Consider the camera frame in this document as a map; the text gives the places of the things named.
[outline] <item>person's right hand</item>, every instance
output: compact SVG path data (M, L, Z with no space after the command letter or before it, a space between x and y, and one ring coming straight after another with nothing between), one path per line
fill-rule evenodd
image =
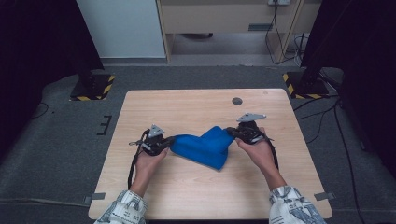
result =
M259 128L260 131L265 133L263 127ZM265 140L260 140L255 145L249 145L244 143L239 138L235 139L236 144L246 151L251 160L260 168L263 169L268 166L275 166L274 157L271 151L270 145Z

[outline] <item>hazard tape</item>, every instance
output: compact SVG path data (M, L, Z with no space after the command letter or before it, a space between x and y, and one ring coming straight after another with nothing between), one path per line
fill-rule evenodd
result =
M283 74L283 80L288 87L289 95L291 99L318 99L318 98L327 98L328 94L296 94L294 92L294 87L290 82L288 74Z
M106 84L105 89L103 90L103 93L101 95L97 95L97 96L77 96L77 97L70 97L71 101L90 101L90 100L104 100L106 99L108 92L111 89L111 85L113 85L113 80L116 76L110 76L108 78L108 82Z

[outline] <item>white wall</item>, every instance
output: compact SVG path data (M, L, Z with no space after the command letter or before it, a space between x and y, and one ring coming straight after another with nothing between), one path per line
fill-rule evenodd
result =
M155 0L77 0L101 58L165 58Z

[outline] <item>black curtain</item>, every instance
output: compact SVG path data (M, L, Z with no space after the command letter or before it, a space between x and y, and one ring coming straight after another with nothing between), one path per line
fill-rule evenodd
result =
M76 1L0 0L0 159L47 84L93 69L103 65Z

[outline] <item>camouflage sleeve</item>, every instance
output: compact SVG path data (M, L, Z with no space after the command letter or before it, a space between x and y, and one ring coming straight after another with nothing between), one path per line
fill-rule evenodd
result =
M292 186L283 186L270 193L270 223L326 223L317 208Z
M146 210L147 204L140 196L124 190L94 224L144 224Z

